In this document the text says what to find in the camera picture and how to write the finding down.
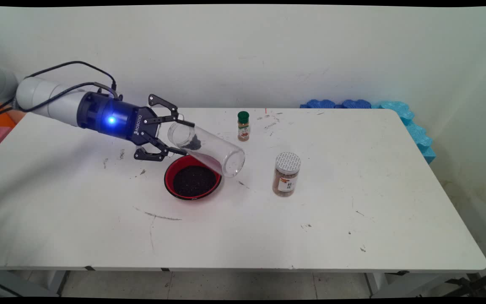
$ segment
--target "spice jar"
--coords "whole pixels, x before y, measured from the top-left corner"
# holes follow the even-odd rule
[[[247,111],[238,113],[238,139],[241,141],[248,141],[248,135],[251,132],[251,127],[248,125],[248,117]]]
[[[295,153],[282,152],[275,159],[273,192],[278,196],[290,196],[294,193],[301,159]]]

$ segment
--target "product label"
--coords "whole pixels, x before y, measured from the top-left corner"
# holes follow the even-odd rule
[[[295,182],[297,181],[297,176],[292,179],[285,179],[280,177],[278,181],[278,190],[282,192],[290,192],[295,188]]]
[[[241,138],[247,138],[248,134],[251,132],[251,128],[248,125],[247,127],[240,127],[239,128],[239,137]]]

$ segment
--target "clear glass bottle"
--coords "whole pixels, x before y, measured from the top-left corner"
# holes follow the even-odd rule
[[[168,129],[168,140],[220,175],[233,177],[245,163],[245,152],[235,144],[194,126],[174,123]]]
[[[238,113],[238,139],[241,141],[248,141],[251,127],[248,125],[249,114],[247,111]]]
[[[278,196],[294,194],[295,183],[301,167],[301,158],[292,152],[282,152],[275,159],[273,192]]]

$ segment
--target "robotic arm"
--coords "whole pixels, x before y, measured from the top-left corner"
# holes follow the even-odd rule
[[[102,93],[100,88],[98,92],[81,89],[69,91],[73,87],[27,77],[18,85],[12,107],[23,111],[33,109],[31,111],[38,115],[131,141],[137,146],[134,154],[137,160],[162,161],[169,152],[186,155],[183,150],[169,147],[157,137],[159,125],[164,122],[194,127],[194,123],[179,119],[177,106],[154,94],[149,95],[149,106],[135,106],[123,102],[123,95],[116,95],[114,83],[112,89],[98,83],[88,84],[106,88],[111,93]],[[170,115],[157,116],[151,109],[151,106],[157,104],[170,110]],[[147,143],[154,145],[160,152],[147,152],[142,147]]]

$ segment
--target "blue foam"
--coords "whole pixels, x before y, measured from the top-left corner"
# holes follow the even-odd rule
[[[426,136],[427,130],[424,128],[416,125],[413,121],[406,126],[408,133],[412,137],[415,144],[417,144],[417,148],[423,153],[432,144],[432,138]]]
[[[384,101],[380,104],[378,109],[391,109],[401,118],[403,124],[408,125],[413,119],[413,112],[409,110],[409,107],[404,102],[400,101]]]
[[[331,100],[324,99],[318,101],[316,99],[309,100],[307,104],[301,104],[299,108],[311,108],[311,109],[332,109],[335,108],[335,103]]]
[[[436,153],[434,153],[430,147],[422,154],[428,164],[430,164],[432,161],[434,161],[434,158],[436,158]]]
[[[370,102],[363,99],[357,101],[349,99],[343,102],[343,106],[345,106],[347,109],[370,109]]]

